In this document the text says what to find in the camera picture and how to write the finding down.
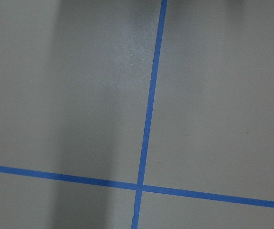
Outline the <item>long blue tape line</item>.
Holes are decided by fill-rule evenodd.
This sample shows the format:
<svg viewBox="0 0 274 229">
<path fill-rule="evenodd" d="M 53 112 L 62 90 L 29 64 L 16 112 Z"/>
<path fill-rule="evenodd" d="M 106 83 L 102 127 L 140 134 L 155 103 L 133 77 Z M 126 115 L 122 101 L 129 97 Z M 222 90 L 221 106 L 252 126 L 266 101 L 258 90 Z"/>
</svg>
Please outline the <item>long blue tape line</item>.
<svg viewBox="0 0 274 229">
<path fill-rule="evenodd" d="M 155 41 L 155 49 L 154 49 L 149 92 L 148 92 L 147 110 L 146 110 L 145 124 L 144 124 L 144 133 L 143 133 L 140 161 L 139 161 L 139 167 L 138 167 L 137 184 L 136 184 L 135 199 L 134 199 L 134 211 L 133 211 L 133 217 L 131 222 L 132 229 L 137 229 L 138 223 L 139 223 L 139 215 L 140 215 L 140 208 L 141 208 L 141 202 L 142 202 L 142 193 L 143 193 L 147 155 L 148 155 L 148 144 L 149 144 L 150 131 L 151 131 L 151 122 L 152 122 L 152 115 L 153 115 L 153 108 L 154 108 L 155 91 L 156 91 L 156 83 L 157 83 L 157 76 L 158 76 L 158 66 L 159 66 L 161 45 L 163 40 L 163 31 L 164 31 L 167 3 L 168 2 L 166 0 L 161 1 L 160 12 L 159 12 L 158 28 L 157 28 L 157 35 L 156 35 L 156 41 Z"/>
</svg>

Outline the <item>crossing blue tape line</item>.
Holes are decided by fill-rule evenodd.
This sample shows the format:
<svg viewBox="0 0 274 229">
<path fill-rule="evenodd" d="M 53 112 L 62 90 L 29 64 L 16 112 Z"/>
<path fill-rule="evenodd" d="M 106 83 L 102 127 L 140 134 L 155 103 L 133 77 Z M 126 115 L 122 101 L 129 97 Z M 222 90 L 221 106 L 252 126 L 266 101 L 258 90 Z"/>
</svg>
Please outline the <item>crossing blue tape line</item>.
<svg viewBox="0 0 274 229">
<path fill-rule="evenodd" d="M 5 166 L 0 166 L 0 173 L 44 178 L 44 179 L 51 179 L 51 180 L 58 180 L 58 181 L 66 181 L 66 182 L 72 182 L 72 183 L 96 185 L 96 186 L 103 186 L 103 187 L 114 187 L 114 188 L 127 189 L 127 190 L 137 190 L 138 188 L 138 185 L 135 183 L 111 181 L 111 180 L 104 180 L 104 179 L 97 179 L 97 178 L 90 178 L 90 177 L 71 176 L 71 175 L 65 175 L 65 174 L 43 172 L 43 171 L 14 168 L 14 167 L 5 167 Z M 213 194 L 213 193 L 197 192 L 197 191 L 150 186 L 150 185 L 143 185 L 141 190 L 144 192 L 158 193 L 158 194 L 164 194 L 164 195 L 199 198 L 199 199 L 205 199 L 205 200 L 214 200 L 214 201 L 220 201 L 220 202 L 274 208 L 274 201 L 270 201 L 270 200 L 242 198 L 242 197 L 235 197 L 235 196 L 228 196 L 228 195 L 219 195 L 219 194 Z"/>
</svg>

